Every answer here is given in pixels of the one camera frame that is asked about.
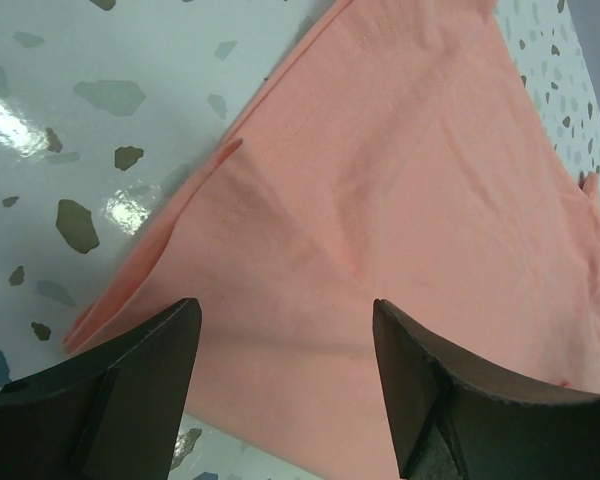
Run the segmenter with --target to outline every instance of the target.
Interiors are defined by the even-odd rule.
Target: speckled countertop
[[[0,387],[62,360],[145,220],[331,1],[115,3],[0,0]],[[600,172],[564,0],[502,1],[497,18],[567,170]],[[170,478],[315,477],[185,416]]]

